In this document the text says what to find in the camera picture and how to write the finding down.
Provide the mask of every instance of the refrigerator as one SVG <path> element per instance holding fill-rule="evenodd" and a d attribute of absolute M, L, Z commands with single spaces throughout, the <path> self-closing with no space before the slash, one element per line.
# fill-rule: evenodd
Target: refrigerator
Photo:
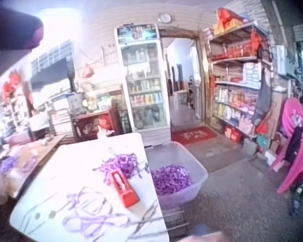
<path fill-rule="evenodd" d="M 145 146 L 171 141 L 169 99 L 156 24 L 115 29 L 123 89 L 133 132 Z"/>

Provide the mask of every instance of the red doormat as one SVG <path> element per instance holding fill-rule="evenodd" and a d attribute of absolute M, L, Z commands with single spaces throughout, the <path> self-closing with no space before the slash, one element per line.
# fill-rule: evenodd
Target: red doormat
<path fill-rule="evenodd" d="M 183 130 L 172 133 L 172 141 L 177 141 L 182 145 L 192 144 L 199 141 L 204 141 L 216 137 L 214 133 L 208 127 L 198 127 L 189 130 Z"/>

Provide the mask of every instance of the red tape dispenser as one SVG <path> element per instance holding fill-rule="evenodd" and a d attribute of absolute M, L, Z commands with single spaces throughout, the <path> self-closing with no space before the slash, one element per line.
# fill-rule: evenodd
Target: red tape dispenser
<path fill-rule="evenodd" d="M 126 208 L 139 202 L 137 193 L 132 188 L 121 169 L 109 172 L 108 180 L 116 188 L 118 195 Z"/>

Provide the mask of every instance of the clear plastic bin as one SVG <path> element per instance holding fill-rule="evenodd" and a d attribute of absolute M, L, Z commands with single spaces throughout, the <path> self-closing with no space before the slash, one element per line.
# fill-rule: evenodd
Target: clear plastic bin
<path fill-rule="evenodd" d="M 192 185 L 185 189 L 170 195 L 158 196 L 162 209 L 176 208 L 197 196 L 202 183 L 208 178 L 208 171 L 183 145 L 168 142 L 146 148 L 145 151 L 151 170 L 171 164 L 181 165 L 189 172 L 192 180 Z"/>

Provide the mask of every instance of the doorway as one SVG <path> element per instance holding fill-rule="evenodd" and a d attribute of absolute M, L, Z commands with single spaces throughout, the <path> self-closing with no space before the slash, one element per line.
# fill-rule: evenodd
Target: doorway
<path fill-rule="evenodd" d="M 199 58 L 195 39 L 162 38 L 172 132 L 203 125 Z"/>

